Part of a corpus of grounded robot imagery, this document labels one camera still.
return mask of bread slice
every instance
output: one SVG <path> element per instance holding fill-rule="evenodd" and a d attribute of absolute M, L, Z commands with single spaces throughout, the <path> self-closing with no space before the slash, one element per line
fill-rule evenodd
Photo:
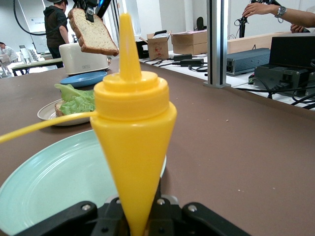
<path fill-rule="evenodd" d="M 97 15 L 94 14 L 94 22 L 90 22 L 86 19 L 83 9 L 73 8 L 69 11 L 68 17 L 82 52 L 108 56 L 118 55 L 117 46 L 103 21 Z"/>
<path fill-rule="evenodd" d="M 63 100 L 60 100 L 59 102 L 57 102 L 56 104 L 55 104 L 55 111 L 56 111 L 56 115 L 58 116 L 58 117 L 62 117 L 62 116 L 64 116 L 64 113 L 60 110 L 60 107 L 61 107 L 61 105 L 64 103 L 64 101 Z"/>

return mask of yellow squeeze bottle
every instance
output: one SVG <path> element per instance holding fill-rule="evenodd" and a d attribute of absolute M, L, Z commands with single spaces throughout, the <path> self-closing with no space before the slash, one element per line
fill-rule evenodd
<path fill-rule="evenodd" d="M 131 19 L 120 17 L 120 71 L 95 85 L 91 117 L 132 236 L 142 236 L 177 111 L 167 81 L 141 71 Z"/>

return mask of black power brick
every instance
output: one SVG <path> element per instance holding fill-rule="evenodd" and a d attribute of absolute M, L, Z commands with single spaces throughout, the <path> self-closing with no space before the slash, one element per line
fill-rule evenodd
<path fill-rule="evenodd" d="M 182 54 L 182 55 L 175 55 L 174 61 L 181 61 L 184 59 L 192 59 L 192 54 Z"/>
<path fill-rule="evenodd" d="M 203 59 L 184 59 L 180 61 L 181 67 L 188 67 L 191 66 L 202 66 Z"/>

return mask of mint green plate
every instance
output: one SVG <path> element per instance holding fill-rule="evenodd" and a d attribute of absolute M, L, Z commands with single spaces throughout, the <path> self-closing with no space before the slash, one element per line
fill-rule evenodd
<path fill-rule="evenodd" d="M 161 176 L 166 165 L 164 160 Z M 117 195 L 93 130 L 60 140 L 16 169 L 0 188 L 0 228 L 18 232 L 81 201 Z"/>

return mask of green lettuce leaf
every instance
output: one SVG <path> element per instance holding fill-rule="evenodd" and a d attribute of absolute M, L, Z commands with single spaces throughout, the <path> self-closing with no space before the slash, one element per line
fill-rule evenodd
<path fill-rule="evenodd" d="M 61 90 L 61 98 L 65 103 L 60 106 L 60 110 L 65 115 L 91 112 L 95 110 L 94 93 L 92 90 L 83 91 L 75 89 L 72 85 L 55 84 Z"/>

